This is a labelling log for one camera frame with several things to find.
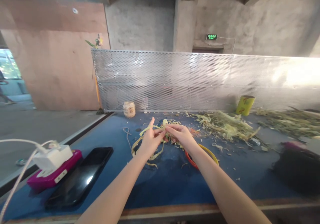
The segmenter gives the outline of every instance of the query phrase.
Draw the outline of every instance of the hand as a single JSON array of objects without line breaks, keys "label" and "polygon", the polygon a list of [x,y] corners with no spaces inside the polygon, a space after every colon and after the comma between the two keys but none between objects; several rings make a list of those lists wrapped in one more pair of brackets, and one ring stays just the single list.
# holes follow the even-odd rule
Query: hand
[{"label": "hand", "polygon": [[146,154],[148,156],[148,159],[157,150],[157,147],[159,146],[161,140],[164,138],[164,136],[167,133],[166,130],[162,130],[162,129],[153,130],[153,123],[154,123],[154,117],[152,117],[149,123],[150,129],[148,129],[144,133],[141,146],[137,151],[137,153]]},{"label": "hand", "polygon": [[183,148],[188,153],[191,153],[194,149],[199,148],[199,145],[186,126],[179,124],[167,124],[166,130],[179,140]]}]

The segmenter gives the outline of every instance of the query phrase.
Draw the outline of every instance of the plywood panel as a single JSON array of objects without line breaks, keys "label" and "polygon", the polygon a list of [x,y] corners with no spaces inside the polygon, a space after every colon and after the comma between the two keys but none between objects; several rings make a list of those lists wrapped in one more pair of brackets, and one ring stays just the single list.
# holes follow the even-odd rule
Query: plywood panel
[{"label": "plywood panel", "polygon": [[103,4],[0,0],[0,30],[37,109],[99,108],[85,40],[99,33],[110,48]]},{"label": "plywood panel", "polygon": [[[77,14],[73,12],[73,8],[78,11]],[[0,29],[108,32],[104,5],[101,3],[0,0],[1,9],[4,11],[0,11],[0,14],[6,12],[6,15],[0,16]]]},{"label": "plywood panel", "polygon": [[2,30],[39,110],[96,110],[90,46],[96,33]]}]

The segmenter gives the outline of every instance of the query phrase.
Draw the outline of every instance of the smartphone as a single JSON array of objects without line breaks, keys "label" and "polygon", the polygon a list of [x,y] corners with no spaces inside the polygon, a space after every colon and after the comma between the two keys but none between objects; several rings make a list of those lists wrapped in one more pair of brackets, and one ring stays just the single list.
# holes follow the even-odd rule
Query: smartphone
[{"label": "smartphone", "polygon": [[87,196],[113,153],[112,147],[97,147],[62,180],[45,202],[46,208],[64,208],[79,204]]}]

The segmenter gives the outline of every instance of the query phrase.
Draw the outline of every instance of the exit sign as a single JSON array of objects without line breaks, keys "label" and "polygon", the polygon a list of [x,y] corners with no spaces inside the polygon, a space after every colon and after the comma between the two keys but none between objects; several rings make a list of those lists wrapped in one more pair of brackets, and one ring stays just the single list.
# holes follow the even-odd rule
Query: exit sign
[{"label": "exit sign", "polygon": [[207,34],[207,40],[216,40],[217,39],[217,35],[216,34]]}]

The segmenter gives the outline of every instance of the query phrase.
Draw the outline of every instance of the pink box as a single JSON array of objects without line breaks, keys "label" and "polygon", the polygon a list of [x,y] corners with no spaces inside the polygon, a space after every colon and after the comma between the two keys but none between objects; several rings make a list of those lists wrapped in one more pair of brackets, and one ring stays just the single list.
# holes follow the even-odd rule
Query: pink box
[{"label": "pink box", "polygon": [[72,150],[73,156],[65,161],[61,167],[54,172],[45,172],[43,170],[38,171],[31,178],[27,180],[27,184],[36,190],[44,190],[54,187],[58,182],[72,169],[77,161],[82,158],[80,150]]}]

